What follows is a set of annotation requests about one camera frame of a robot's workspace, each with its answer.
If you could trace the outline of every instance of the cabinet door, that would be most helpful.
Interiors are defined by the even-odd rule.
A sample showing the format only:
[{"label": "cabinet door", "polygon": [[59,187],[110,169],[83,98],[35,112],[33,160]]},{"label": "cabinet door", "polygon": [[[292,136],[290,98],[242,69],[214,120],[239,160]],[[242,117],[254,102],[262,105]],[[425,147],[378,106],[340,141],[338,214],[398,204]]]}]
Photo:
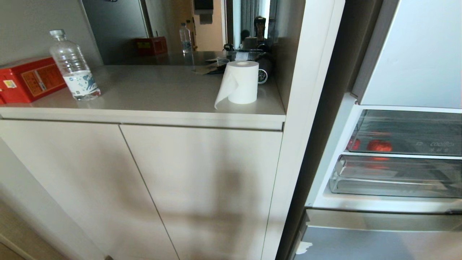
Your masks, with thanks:
[{"label": "cabinet door", "polygon": [[103,253],[178,259],[118,125],[0,120],[0,136]]},{"label": "cabinet door", "polygon": [[281,132],[122,125],[180,260],[259,260]]}]

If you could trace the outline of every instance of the plastic water bottle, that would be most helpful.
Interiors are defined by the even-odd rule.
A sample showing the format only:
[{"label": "plastic water bottle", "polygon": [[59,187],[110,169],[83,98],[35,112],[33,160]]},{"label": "plastic water bottle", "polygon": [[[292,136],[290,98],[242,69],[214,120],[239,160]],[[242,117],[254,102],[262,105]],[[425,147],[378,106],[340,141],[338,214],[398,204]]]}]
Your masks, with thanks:
[{"label": "plastic water bottle", "polygon": [[180,38],[181,45],[183,47],[183,53],[190,53],[193,51],[191,47],[191,31],[186,27],[185,23],[181,23]]},{"label": "plastic water bottle", "polygon": [[56,41],[51,46],[50,53],[73,97],[76,100],[91,100],[99,97],[101,91],[93,79],[80,47],[66,39],[64,30],[52,30],[50,35]]}]

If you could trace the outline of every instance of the red tin box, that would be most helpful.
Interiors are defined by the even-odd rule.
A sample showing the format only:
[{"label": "red tin box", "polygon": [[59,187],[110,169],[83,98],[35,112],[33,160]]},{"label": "red tin box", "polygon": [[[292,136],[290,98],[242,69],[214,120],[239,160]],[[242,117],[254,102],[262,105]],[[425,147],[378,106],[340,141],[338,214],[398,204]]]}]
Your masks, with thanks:
[{"label": "red tin box", "polygon": [[66,87],[52,57],[0,66],[0,104],[30,103]]},{"label": "red tin box", "polygon": [[167,53],[167,40],[165,37],[136,38],[136,49],[140,56],[152,56]]}]

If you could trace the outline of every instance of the paper towel roll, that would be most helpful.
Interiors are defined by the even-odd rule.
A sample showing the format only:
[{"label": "paper towel roll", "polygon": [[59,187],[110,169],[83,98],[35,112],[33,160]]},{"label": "paper towel roll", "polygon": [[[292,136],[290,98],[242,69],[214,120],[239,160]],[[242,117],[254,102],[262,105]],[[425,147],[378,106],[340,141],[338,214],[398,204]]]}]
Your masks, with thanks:
[{"label": "paper towel roll", "polygon": [[228,97],[236,104],[249,104],[257,100],[258,62],[235,61],[226,64],[225,74],[221,81],[220,91],[215,100],[218,102]]}]

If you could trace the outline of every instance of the countertop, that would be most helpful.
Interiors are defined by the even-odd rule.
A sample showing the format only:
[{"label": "countertop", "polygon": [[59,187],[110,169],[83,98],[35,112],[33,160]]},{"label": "countertop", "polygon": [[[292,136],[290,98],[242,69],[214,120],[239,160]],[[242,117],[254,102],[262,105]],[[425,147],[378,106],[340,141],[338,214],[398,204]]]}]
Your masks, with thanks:
[{"label": "countertop", "polygon": [[227,51],[193,51],[191,53],[163,53],[155,56],[140,56],[114,63],[113,65],[176,65],[176,66],[201,66],[208,65],[207,60],[216,57],[226,57],[236,54]]},{"label": "countertop", "polygon": [[222,74],[199,75],[192,66],[110,65],[92,70],[102,95],[76,101],[67,88],[30,104],[0,105],[4,118],[21,113],[144,116],[161,118],[284,122],[286,113],[272,78],[258,86],[257,101],[238,105],[227,99],[214,108]]}]

